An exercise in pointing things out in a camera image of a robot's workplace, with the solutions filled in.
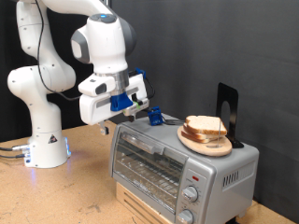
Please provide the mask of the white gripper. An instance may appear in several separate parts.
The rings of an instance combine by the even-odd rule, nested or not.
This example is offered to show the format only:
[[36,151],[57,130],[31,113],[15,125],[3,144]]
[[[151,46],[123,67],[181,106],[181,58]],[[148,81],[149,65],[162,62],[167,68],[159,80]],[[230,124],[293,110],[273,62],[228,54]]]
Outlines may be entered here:
[[121,80],[92,74],[78,89],[82,93],[79,98],[81,119],[89,125],[99,123],[102,135],[109,134],[104,120],[123,114],[133,122],[135,114],[150,104],[142,74]]

